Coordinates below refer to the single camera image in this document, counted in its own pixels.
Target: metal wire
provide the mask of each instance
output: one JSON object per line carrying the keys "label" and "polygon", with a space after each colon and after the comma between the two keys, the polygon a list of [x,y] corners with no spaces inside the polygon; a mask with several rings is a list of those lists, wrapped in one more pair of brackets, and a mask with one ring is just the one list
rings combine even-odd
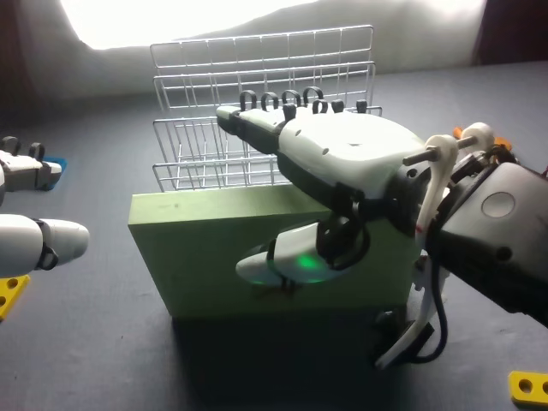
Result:
{"label": "metal wire", "polygon": [[162,111],[153,123],[163,163],[153,172],[162,191],[289,183],[276,157],[226,134],[215,109],[238,104],[240,92],[282,92],[320,86],[327,99],[372,106],[375,63],[372,26],[339,27],[151,46],[158,75],[153,84]]}

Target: gray table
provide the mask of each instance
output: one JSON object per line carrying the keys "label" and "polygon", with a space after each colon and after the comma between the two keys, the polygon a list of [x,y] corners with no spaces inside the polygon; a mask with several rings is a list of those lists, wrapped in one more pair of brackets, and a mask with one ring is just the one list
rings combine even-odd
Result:
{"label": "gray table", "polygon": [[[391,74],[378,77],[375,102],[424,138],[487,122],[543,170],[547,86],[548,63]],[[11,194],[2,212],[78,221],[92,242],[77,262],[35,272],[0,324],[0,409],[512,410],[508,373],[548,372],[548,331],[454,277],[449,344],[425,366],[367,369],[359,318],[324,316],[305,330],[253,320],[174,327],[126,226],[131,194],[158,191],[156,116],[153,96],[96,100],[16,130],[65,157],[68,170],[52,192]],[[264,346],[242,347],[246,335]]]}

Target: metal wire rack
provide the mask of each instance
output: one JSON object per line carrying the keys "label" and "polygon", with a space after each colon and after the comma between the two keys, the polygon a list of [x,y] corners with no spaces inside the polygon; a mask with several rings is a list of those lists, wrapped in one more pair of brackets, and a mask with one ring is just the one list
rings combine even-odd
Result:
{"label": "metal wire rack", "polygon": [[158,103],[172,117],[154,122],[164,158],[153,166],[160,189],[288,183],[276,157],[217,125],[215,109],[239,104],[243,90],[281,94],[319,86],[348,110],[363,98],[370,112],[382,115],[372,105],[372,35],[372,26],[364,25],[152,45]]}

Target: yellow plastic piece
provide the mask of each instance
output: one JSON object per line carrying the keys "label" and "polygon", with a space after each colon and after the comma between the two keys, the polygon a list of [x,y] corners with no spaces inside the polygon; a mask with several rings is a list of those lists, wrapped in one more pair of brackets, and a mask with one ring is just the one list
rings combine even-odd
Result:
{"label": "yellow plastic piece", "polygon": [[508,376],[512,401],[548,407],[548,374],[513,371]]}
{"label": "yellow plastic piece", "polygon": [[0,278],[0,321],[4,320],[31,278],[26,276]]}

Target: green box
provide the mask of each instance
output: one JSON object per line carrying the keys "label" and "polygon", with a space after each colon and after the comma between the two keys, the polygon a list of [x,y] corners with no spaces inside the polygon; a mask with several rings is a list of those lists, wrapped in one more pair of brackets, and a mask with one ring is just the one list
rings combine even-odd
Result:
{"label": "green box", "polygon": [[129,229],[170,315],[237,317],[406,304],[414,241],[385,220],[368,224],[371,248],[349,273],[292,298],[265,295],[235,274],[251,247],[328,211],[292,185],[136,194]]}

